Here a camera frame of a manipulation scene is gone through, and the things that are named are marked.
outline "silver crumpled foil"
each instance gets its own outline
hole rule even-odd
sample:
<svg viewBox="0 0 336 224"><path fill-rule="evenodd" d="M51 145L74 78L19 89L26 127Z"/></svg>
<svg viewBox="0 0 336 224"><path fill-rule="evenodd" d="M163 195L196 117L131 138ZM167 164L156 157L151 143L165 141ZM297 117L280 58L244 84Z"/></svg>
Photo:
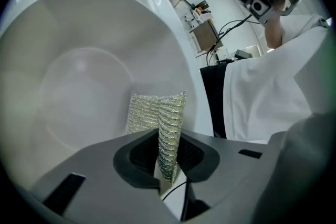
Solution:
<svg viewBox="0 0 336 224"><path fill-rule="evenodd" d="M177 174L177 150L180 142L186 92L158 97L133 92L131 96L127 133L159 128L160 172L174 182Z"/></svg>

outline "white wall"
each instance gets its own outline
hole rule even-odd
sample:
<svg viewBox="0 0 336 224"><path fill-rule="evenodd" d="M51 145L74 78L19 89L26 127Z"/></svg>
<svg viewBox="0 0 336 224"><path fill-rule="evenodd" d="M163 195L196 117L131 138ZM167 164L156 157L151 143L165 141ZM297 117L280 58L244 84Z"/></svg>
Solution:
<svg viewBox="0 0 336 224"><path fill-rule="evenodd" d="M198 4L203 0L191 0L192 3ZM246 17L239 4L235 0L206 0L209 4L209 10L211 10L214 16L214 25L217 31L221 29L223 25L232 20L241 20ZM235 26L235 23L229 24L224 29ZM229 53L236 51L237 49L244 49L248 46L258 45L259 40L249 23L244 23L240 27L232 30L227 36L222 39L222 44Z"/></svg>

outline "black slot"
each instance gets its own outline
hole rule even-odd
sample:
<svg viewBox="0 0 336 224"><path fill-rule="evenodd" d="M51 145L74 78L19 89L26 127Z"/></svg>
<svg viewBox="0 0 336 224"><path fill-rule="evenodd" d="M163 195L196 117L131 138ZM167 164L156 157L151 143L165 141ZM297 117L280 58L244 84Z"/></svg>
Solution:
<svg viewBox="0 0 336 224"><path fill-rule="evenodd" d="M252 157L252 158L256 158L256 159L260 159L260 157L262 156L261 152L250 151L250 150L241 150L238 153L245 155L245 156Z"/></svg>
<svg viewBox="0 0 336 224"><path fill-rule="evenodd" d="M62 215L86 178L70 174L43 202L53 212Z"/></svg>

